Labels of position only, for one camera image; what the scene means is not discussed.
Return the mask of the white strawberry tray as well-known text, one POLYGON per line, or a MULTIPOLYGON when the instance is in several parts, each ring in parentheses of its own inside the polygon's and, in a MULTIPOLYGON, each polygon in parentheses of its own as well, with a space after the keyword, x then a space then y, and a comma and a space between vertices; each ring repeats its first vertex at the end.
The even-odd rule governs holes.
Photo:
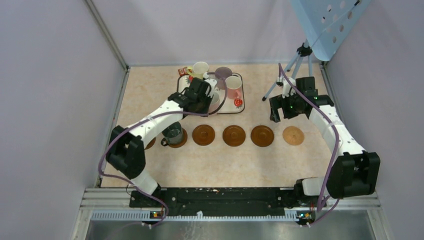
MULTIPOLYGON (((184 88, 190 85, 189 75, 180 76, 177 79, 176 91, 181 92, 184 88)), ((224 105, 216 112, 217 115, 239 114, 245 110, 245 96, 243 82, 238 89, 240 97, 238 99, 226 98, 224 105)))

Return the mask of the green mug back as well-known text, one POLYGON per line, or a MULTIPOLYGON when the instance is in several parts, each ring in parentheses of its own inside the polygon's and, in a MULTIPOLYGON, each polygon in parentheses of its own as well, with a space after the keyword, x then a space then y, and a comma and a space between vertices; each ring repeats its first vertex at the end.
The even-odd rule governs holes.
POLYGON ((198 61, 192 66, 186 68, 186 73, 193 77, 203 79, 204 75, 209 71, 209 64, 204 61, 198 61))

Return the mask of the brown coaster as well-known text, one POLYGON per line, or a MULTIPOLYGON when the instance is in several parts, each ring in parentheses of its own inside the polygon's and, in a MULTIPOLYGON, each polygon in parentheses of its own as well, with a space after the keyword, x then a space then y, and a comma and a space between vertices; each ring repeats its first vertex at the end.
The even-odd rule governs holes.
POLYGON ((210 145, 215 140, 215 130, 207 124, 201 124, 192 132, 193 141, 199 146, 210 145))
POLYGON ((148 150, 148 149, 150 149, 154 144, 155 144, 155 142, 156 142, 156 138, 154 137, 145 147, 144 147, 144 149, 145 150, 148 150))
POLYGON ((258 147, 268 147, 274 141, 275 135, 266 125, 255 126, 250 133, 251 141, 258 147))
POLYGON ((230 125, 222 132, 223 141, 230 147, 238 147, 246 140, 246 132, 239 125, 230 125))
POLYGON ((188 140, 187 131, 184 128, 182 128, 182 130, 177 136, 172 137, 167 141, 167 144, 171 148, 180 148, 187 142, 187 140, 188 140))

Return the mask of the dark green mug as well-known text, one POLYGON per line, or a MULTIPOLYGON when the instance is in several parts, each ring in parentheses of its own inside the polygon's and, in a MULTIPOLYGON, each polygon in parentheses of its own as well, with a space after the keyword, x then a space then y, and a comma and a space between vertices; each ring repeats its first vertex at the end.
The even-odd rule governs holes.
POLYGON ((177 121, 165 128, 162 132, 163 139, 160 144, 166 146, 177 146, 183 142, 184 132, 182 125, 177 121))

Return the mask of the pink mug back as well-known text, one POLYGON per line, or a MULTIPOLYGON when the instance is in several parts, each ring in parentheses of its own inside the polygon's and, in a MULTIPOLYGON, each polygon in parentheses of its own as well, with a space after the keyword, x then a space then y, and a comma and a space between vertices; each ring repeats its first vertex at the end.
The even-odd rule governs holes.
POLYGON ((237 100, 242 98, 243 82, 238 76, 229 76, 225 79, 227 98, 237 100))

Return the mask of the light tan coaster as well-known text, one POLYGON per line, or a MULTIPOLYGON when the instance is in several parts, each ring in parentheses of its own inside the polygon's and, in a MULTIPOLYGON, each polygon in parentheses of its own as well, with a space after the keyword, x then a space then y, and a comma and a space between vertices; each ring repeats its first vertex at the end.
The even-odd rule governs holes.
POLYGON ((288 126, 282 132, 282 137, 286 143, 292 146, 301 145, 305 140, 304 132, 296 126, 288 126))

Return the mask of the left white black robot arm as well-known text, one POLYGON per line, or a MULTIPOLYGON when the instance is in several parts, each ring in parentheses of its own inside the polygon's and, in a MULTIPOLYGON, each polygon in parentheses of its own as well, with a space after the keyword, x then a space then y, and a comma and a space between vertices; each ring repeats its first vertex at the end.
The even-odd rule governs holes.
POLYGON ((161 194, 157 191, 159 184, 145 169, 146 145, 188 115, 208 116, 216 84, 215 79, 194 78, 182 92, 172 93, 161 106, 140 121, 127 127, 118 125, 112 130, 103 159, 142 191, 141 200, 147 206, 156 206, 161 194))

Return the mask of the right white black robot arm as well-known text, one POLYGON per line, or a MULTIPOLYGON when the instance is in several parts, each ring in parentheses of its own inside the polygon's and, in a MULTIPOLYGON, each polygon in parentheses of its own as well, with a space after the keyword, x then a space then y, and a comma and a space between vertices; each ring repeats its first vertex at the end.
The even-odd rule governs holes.
POLYGON ((282 88, 282 93, 268 99, 270 120, 278 123, 282 117, 292 119, 305 115, 331 151, 325 175, 301 179, 301 187, 293 192, 294 202, 307 206, 314 196, 342 199, 373 194, 380 157, 354 140, 330 97, 318 94, 314 77, 293 79, 280 76, 276 85, 282 88))

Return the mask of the pink mug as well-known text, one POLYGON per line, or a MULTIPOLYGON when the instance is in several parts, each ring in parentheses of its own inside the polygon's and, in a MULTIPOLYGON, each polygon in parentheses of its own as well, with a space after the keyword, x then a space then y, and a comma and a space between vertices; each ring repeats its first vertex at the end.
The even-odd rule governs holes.
POLYGON ((214 112, 219 107, 220 103, 220 94, 215 91, 208 109, 208 113, 214 112))
POLYGON ((225 79, 227 98, 237 100, 242 98, 243 82, 238 76, 229 76, 225 79))

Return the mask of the purple mug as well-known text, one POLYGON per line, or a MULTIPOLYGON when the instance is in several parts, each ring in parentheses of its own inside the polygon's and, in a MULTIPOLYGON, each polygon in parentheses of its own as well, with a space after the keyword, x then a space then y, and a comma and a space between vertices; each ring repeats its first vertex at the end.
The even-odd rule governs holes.
POLYGON ((217 80, 216 87, 220 90, 224 90, 225 80, 232 75, 233 75, 233 71, 230 68, 225 66, 218 67, 214 72, 214 76, 217 80))

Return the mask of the light blue music stand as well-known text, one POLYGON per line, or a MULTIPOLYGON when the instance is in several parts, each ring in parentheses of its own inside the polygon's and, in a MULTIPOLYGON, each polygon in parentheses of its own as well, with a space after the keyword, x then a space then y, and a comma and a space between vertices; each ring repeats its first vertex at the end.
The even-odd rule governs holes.
POLYGON ((294 67, 295 78, 301 61, 307 58, 311 74, 312 54, 322 62, 330 61, 369 4, 369 0, 292 0, 305 41, 284 71, 294 67))

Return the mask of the pink mug front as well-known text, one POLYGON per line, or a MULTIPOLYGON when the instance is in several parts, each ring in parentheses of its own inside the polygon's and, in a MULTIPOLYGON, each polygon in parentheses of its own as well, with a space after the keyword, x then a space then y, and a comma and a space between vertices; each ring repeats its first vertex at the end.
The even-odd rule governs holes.
POLYGON ((220 103, 220 94, 215 91, 208 109, 208 113, 214 112, 219 107, 220 103))

